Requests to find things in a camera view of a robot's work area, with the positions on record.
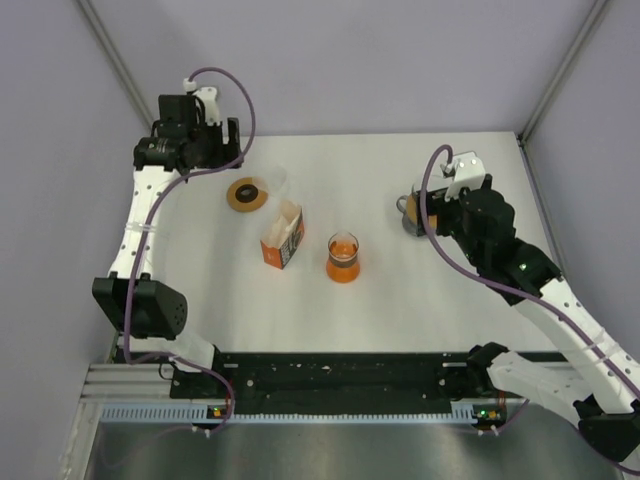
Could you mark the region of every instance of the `white tabletop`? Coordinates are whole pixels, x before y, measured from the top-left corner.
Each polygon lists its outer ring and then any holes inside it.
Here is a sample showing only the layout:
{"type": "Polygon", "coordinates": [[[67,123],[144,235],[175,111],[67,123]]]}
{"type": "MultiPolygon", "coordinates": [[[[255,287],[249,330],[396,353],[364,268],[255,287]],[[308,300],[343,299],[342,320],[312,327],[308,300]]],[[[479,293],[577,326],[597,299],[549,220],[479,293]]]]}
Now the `white tabletop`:
{"type": "MultiPolygon", "coordinates": [[[[223,351],[466,351],[489,341],[555,350],[501,297],[402,229],[396,198],[409,193],[442,143],[478,154],[494,189],[516,210],[518,236],[548,254],[512,133],[259,137],[242,169],[181,187],[167,284],[186,295],[189,324],[223,351]],[[274,165],[288,173],[289,197],[302,204],[306,230],[284,270],[265,264],[260,250],[275,198],[245,214],[226,203],[233,181],[274,165]],[[325,273],[327,240],[342,229],[358,237],[362,268],[346,285],[325,273]]],[[[442,243],[468,267],[451,239],[442,243]]]]}

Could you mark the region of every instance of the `white cable connector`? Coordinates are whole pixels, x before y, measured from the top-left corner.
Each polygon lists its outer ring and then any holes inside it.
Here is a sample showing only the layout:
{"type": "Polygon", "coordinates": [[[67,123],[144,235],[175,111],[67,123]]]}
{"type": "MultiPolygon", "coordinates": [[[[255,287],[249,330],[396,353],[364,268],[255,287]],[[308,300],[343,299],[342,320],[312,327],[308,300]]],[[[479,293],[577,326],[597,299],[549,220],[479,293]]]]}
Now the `white cable connector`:
{"type": "Polygon", "coordinates": [[[182,81],[182,88],[184,88],[184,93],[193,93],[198,89],[198,84],[195,80],[189,80],[189,78],[185,78],[182,81]]]}

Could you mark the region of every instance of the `lavender wall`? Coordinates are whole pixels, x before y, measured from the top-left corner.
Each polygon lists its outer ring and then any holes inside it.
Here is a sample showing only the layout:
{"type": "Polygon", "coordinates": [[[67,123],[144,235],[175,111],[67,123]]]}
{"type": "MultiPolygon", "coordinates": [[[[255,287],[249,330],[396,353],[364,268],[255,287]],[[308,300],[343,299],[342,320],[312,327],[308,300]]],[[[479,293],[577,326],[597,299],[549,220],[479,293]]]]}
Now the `lavender wall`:
{"type": "Polygon", "coordinates": [[[640,2],[617,0],[535,133],[532,163],[567,274],[640,358],[640,2]]]}
{"type": "Polygon", "coordinates": [[[113,330],[91,297],[130,200],[144,133],[68,0],[0,15],[0,465],[58,471],[88,364],[113,330]]]}
{"type": "MultiPolygon", "coordinates": [[[[155,110],[203,65],[261,134],[520,130],[594,0],[93,0],[155,110]]],[[[224,112],[246,119],[224,90],[224,112]]]]}

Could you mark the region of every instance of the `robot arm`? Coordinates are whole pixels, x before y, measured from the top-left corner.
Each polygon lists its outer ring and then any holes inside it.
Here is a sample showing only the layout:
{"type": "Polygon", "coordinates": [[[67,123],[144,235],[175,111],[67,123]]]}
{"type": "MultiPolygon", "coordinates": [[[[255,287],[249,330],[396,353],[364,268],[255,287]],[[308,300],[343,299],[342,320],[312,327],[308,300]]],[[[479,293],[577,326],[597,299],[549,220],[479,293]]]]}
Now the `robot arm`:
{"type": "MultiPolygon", "coordinates": [[[[195,365],[211,368],[215,347],[203,340],[187,324],[187,300],[165,283],[165,254],[170,218],[178,195],[164,198],[150,225],[146,224],[154,203],[170,185],[193,169],[212,169],[226,165],[240,154],[236,119],[228,120],[228,141],[223,141],[218,121],[216,89],[196,90],[194,82],[185,84],[186,95],[161,95],[160,119],[151,136],[134,149],[134,190],[124,235],[116,259],[105,278],[96,278],[92,293],[119,332],[124,331],[127,284],[143,232],[147,233],[140,268],[135,273],[130,350],[132,352],[170,352],[195,365]]],[[[193,372],[182,363],[178,368],[193,372]]]]}
{"type": "Polygon", "coordinates": [[[480,390],[513,392],[555,412],[600,453],[624,460],[640,444],[640,367],[584,308],[559,268],[515,236],[515,211],[491,189],[491,176],[474,152],[453,156],[442,170],[452,180],[427,192],[429,225],[437,235],[451,236],[483,282],[530,319],[577,372],[541,367],[492,343],[470,352],[470,376],[480,390]]]}

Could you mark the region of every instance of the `tape roll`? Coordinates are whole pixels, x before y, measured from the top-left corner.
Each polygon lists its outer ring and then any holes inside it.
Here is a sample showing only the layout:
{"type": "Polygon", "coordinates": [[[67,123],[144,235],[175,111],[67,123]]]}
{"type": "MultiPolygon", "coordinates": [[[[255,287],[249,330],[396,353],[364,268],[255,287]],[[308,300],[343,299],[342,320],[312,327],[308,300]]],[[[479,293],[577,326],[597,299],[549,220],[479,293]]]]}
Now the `tape roll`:
{"type": "Polygon", "coordinates": [[[253,212],[265,204],[269,195],[256,185],[253,177],[236,180],[227,190],[227,203],[236,212],[253,212]]]}

